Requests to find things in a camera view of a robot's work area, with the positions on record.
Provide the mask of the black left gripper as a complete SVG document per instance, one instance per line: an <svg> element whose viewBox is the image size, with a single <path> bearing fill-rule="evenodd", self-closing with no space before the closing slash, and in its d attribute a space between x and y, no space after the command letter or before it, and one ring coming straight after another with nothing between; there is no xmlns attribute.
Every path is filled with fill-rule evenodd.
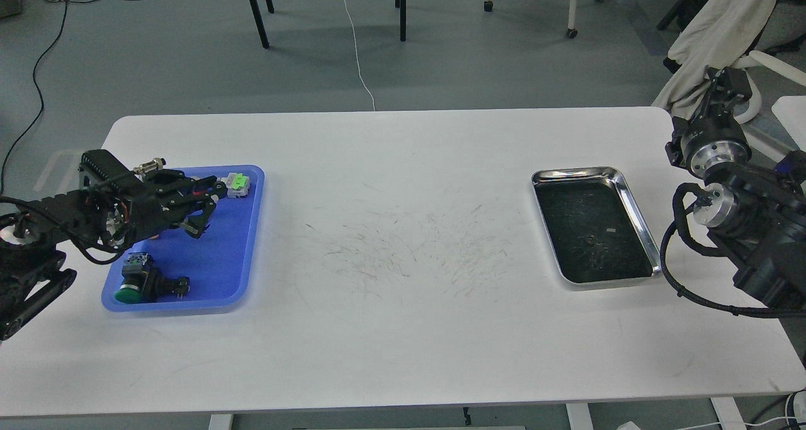
<svg viewBox="0 0 806 430"><path fill-rule="evenodd" d="M118 181L117 193L128 209L123 243L132 246L167 229L200 238L217 207L214 198L225 197L227 186L215 176L192 178L181 170L154 170L148 183Z"/></svg>

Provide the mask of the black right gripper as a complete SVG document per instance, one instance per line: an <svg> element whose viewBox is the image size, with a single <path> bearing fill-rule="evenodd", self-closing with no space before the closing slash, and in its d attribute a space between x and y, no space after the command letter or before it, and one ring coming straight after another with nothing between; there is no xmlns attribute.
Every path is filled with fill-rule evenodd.
<svg viewBox="0 0 806 430"><path fill-rule="evenodd" d="M751 82L743 69L708 67L708 88L703 95L703 118L688 121L674 116L673 134L665 144L671 166L704 178L709 169L723 162L745 164L751 148L742 131L745 120L735 108L753 97Z"/></svg>

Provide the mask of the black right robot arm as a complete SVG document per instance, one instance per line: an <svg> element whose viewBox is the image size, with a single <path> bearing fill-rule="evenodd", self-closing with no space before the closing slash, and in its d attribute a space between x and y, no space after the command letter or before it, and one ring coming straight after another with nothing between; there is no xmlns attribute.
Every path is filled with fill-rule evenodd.
<svg viewBox="0 0 806 430"><path fill-rule="evenodd" d="M734 106L751 95L742 69L707 69L707 89L689 118L673 117L667 159L703 185L683 183L673 195L674 220L661 240L661 269L679 297L736 316L804 317L804 151L773 168L751 165L751 149ZM667 247L674 234L703 257L736 266L734 286L762 307L737 307L703 298L674 278Z"/></svg>

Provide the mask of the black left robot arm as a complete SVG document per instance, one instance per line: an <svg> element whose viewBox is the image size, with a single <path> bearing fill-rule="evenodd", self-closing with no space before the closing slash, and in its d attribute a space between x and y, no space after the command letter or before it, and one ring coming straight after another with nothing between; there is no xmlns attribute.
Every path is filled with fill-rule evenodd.
<svg viewBox="0 0 806 430"><path fill-rule="evenodd" d="M8 340L77 278L58 244L110 253L116 261L135 243L167 230L201 237L228 189L215 176L191 178L156 158L135 169L110 151L85 151L78 189L42 200L2 197L16 212L2 217L2 339Z"/></svg>

